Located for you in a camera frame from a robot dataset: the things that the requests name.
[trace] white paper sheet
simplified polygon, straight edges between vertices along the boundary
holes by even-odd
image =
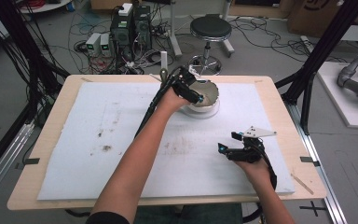
[[[84,83],[48,164],[38,200],[96,199],[131,143],[158,83]],[[217,84],[219,112],[170,119],[142,197],[254,195],[244,172],[217,151],[242,147],[231,132],[271,130],[253,84]],[[293,193],[276,137],[264,145],[278,176],[278,193]]]

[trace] round stool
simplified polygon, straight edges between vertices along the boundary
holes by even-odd
[[[205,16],[196,18],[190,24],[190,32],[193,36],[206,40],[203,55],[194,56],[188,65],[192,65],[198,74],[202,75],[206,71],[212,72],[206,75],[218,75],[222,69],[220,61],[209,55],[211,42],[222,42],[231,36],[231,25],[228,21],[219,17]]]

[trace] human arm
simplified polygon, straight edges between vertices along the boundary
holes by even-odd
[[[249,181],[257,193],[267,223],[290,224],[295,223],[289,211],[278,197],[269,179],[269,169],[264,160],[249,163],[235,161],[246,173]]]
[[[132,141],[106,183],[91,213],[114,212],[133,222],[138,201],[156,158],[158,146],[171,115],[188,101],[170,88],[149,121]]]

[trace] wooden table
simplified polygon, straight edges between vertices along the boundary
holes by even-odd
[[[280,94],[270,77],[250,76],[221,76],[210,77],[215,83],[254,83],[271,128],[279,133],[277,141],[282,150],[289,173],[296,187],[296,192],[290,195],[281,195],[283,200],[322,199],[326,196],[324,184],[312,162],[302,162],[300,157],[308,157],[296,127],[291,120]],[[76,208],[92,207],[95,200],[72,201],[38,201],[37,195],[41,189],[48,167],[49,157],[55,148],[66,122],[68,114],[75,102],[78,90],[84,82],[157,82],[150,76],[69,76],[60,95],[52,108],[48,120],[35,143],[30,158],[40,158],[38,164],[24,167],[19,181],[14,188],[7,207],[11,210],[49,209],[49,208]],[[183,197],[141,199],[140,205],[155,204],[189,204],[189,203],[231,203],[256,202],[254,196],[213,196],[213,197]]]

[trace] dark sleeve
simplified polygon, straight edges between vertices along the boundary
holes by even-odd
[[[86,224],[130,224],[130,222],[117,213],[98,212],[89,216]]]

